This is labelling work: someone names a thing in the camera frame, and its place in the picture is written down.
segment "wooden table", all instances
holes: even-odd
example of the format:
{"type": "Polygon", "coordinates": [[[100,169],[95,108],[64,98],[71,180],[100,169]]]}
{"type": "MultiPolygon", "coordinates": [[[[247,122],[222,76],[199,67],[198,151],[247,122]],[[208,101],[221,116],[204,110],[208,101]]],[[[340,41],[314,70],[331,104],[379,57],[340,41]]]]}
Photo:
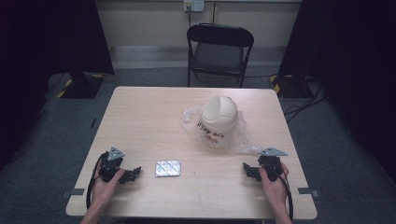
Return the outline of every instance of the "wooden table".
{"type": "MultiPolygon", "coordinates": [[[[88,187],[98,157],[111,147],[126,155],[122,168],[142,166],[135,182],[119,185],[105,215],[116,217],[271,218],[261,182],[246,177],[243,162],[258,166],[258,156],[207,147],[182,127],[183,110],[203,105],[216,95],[231,97],[244,114],[251,140],[289,154],[281,160],[290,169],[295,219],[313,219],[317,210],[290,136],[279,101],[272,90],[118,87],[114,90],[76,189],[88,187]],[[181,161],[181,175],[156,177],[157,161],[181,161]]],[[[84,195],[72,195],[70,216],[84,216],[84,195]]]]}

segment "chair backrest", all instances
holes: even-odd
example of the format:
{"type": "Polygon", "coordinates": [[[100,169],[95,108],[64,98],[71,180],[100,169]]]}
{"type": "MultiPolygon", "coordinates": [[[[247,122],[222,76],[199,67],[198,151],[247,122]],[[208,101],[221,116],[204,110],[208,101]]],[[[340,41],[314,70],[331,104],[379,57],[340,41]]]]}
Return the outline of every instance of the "chair backrest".
{"type": "Polygon", "coordinates": [[[242,27],[213,23],[199,23],[193,25],[187,31],[187,39],[189,45],[191,41],[194,41],[206,44],[251,48],[254,43],[253,35],[242,27]]]}

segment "forearm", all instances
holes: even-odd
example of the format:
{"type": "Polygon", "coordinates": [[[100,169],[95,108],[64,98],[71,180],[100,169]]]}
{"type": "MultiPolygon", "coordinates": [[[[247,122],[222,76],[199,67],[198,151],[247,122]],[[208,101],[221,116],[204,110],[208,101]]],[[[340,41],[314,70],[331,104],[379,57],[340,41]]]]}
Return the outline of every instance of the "forearm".
{"type": "Polygon", "coordinates": [[[80,224],[96,224],[99,223],[100,216],[105,211],[102,205],[92,204],[88,209],[85,217],[81,220],[80,224]]]}
{"type": "Polygon", "coordinates": [[[290,220],[288,211],[286,210],[286,206],[273,205],[273,206],[271,206],[271,209],[274,213],[274,219],[276,221],[276,224],[290,224],[290,223],[292,223],[290,220]]]}

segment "human hand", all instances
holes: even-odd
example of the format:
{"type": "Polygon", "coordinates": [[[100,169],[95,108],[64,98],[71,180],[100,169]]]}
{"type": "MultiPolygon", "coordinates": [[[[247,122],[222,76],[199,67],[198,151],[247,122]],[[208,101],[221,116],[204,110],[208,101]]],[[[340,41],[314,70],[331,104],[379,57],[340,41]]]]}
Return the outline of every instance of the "human hand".
{"type": "Polygon", "coordinates": [[[108,203],[116,191],[116,186],[119,183],[120,178],[125,173],[124,169],[119,169],[113,176],[113,178],[105,182],[101,177],[99,177],[99,170],[101,167],[99,162],[98,168],[95,172],[95,182],[92,188],[92,205],[100,204],[103,210],[107,208],[108,203]]]}
{"type": "Polygon", "coordinates": [[[95,182],[92,188],[92,203],[85,217],[81,220],[81,224],[98,223],[100,216],[105,212],[108,203],[116,191],[116,186],[120,178],[125,173],[124,169],[119,169],[110,181],[105,182],[99,176],[101,163],[102,162],[99,162],[98,168],[95,171],[95,182]]]}
{"type": "MultiPolygon", "coordinates": [[[[281,177],[286,179],[289,174],[289,169],[282,162],[283,174],[281,177]]],[[[264,196],[270,204],[271,210],[274,213],[277,224],[280,223],[291,223],[291,220],[286,209],[286,199],[288,193],[283,185],[282,181],[277,178],[276,181],[271,181],[268,178],[267,171],[263,168],[259,168],[260,176],[262,177],[262,190],[264,196]]]]}

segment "gray carpet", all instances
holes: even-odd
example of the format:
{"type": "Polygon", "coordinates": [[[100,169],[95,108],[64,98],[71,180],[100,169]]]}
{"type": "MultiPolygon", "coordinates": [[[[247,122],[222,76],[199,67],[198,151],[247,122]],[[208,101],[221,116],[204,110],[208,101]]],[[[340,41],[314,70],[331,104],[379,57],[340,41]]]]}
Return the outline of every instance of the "gray carpet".
{"type": "MultiPolygon", "coordinates": [[[[244,88],[270,88],[277,66],[250,66],[244,88]]],[[[79,223],[61,195],[72,189],[111,93],[118,86],[185,87],[187,68],[116,70],[93,100],[58,99],[68,75],[54,75],[42,116],[13,163],[0,172],[0,223],[79,223]]],[[[234,88],[234,79],[192,78],[193,87],[234,88]]],[[[315,90],[318,84],[313,83],[315,90]]],[[[281,100],[284,111],[305,99],[281,100]]],[[[373,157],[349,135],[330,102],[310,106],[289,122],[318,217],[295,223],[395,223],[396,190],[373,157]]],[[[104,217],[101,223],[122,220],[104,217]]]]}

